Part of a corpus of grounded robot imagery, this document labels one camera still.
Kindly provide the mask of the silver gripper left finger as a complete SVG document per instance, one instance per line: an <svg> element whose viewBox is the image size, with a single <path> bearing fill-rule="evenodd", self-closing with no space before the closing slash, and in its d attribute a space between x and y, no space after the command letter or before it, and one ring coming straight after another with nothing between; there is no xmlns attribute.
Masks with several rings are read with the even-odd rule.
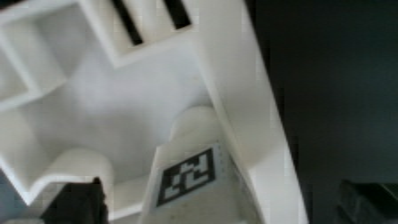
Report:
<svg viewBox="0 0 398 224"><path fill-rule="evenodd" d="M108 207L99 178L67 183L42 212L44 224L108 224Z"/></svg>

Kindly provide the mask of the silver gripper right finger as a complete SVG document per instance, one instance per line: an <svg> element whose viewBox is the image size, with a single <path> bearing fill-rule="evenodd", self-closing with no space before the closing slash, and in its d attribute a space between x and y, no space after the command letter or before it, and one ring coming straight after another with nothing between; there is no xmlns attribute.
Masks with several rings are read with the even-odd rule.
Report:
<svg viewBox="0 0 398 224"><path fill-rule="evenodd" d="M398 183L340 181L335 224L398 224Z"/></svg>

